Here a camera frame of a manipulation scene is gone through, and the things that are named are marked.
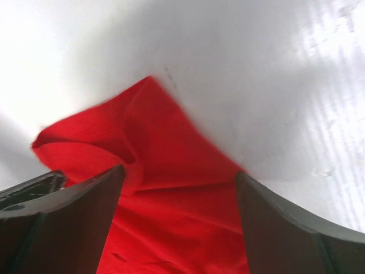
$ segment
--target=red cloth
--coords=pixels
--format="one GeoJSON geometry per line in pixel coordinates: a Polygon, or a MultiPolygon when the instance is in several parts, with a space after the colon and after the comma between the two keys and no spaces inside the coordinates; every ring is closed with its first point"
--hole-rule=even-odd
{"type": "Polygon", "coordinates": [[[125,167],[98,274],[248,273],[234,185],[240,168],[153,78],[53,124],[33,150],[68,185],[125,167]]]}

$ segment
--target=wrinkled fabric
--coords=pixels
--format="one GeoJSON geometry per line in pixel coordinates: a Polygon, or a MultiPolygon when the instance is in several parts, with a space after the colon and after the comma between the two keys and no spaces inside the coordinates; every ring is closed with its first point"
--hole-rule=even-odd
{"type": "Polygon", "coordinates": [[[152,77],[46,128],[33,150],[68,186],[124,166],[98,274],[248,273],[234,185],[240,168],[152,77]]]}

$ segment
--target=fabric fold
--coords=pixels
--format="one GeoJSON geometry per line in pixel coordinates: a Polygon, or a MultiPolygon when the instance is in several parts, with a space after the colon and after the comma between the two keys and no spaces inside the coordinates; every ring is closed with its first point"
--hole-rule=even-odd
{"type": "Polygon", "coordinates": [[[125,167],[98,274],[248,273],[240,168],[152,77],[46,128],[32,148],[68,185],[125,167]]]}

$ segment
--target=white surface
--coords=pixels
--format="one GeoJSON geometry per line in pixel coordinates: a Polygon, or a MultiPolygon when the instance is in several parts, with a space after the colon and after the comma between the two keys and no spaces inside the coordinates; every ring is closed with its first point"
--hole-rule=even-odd
{"type": "Polygon", "coordinates": [[[256,179],[365,231],[364,47],[361,1],[1,0],[0,186],[45,172],[44,126],[152,74],[256,179]]]}

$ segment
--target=black plastic part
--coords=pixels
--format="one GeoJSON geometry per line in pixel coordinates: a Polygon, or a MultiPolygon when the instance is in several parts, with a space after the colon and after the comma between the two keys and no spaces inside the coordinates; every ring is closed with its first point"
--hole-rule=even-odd
{"type": "Polygon", "coordinates": [[[13,205],[33,200],[60,190],[66,178],[60,172],[50,172],[17,186],[0,191],[0,210],[14,210],[13,205]]]}
{"type": "Polygon", "coordinates": [[[365,234],[316,216],[240,173],[250,274],[364,274],[365,234]]]}
{"type": "Polygon", "coordinates": [[[0,273],[94,274],[123,179],[117,166],[0,211],[0,273]]]}

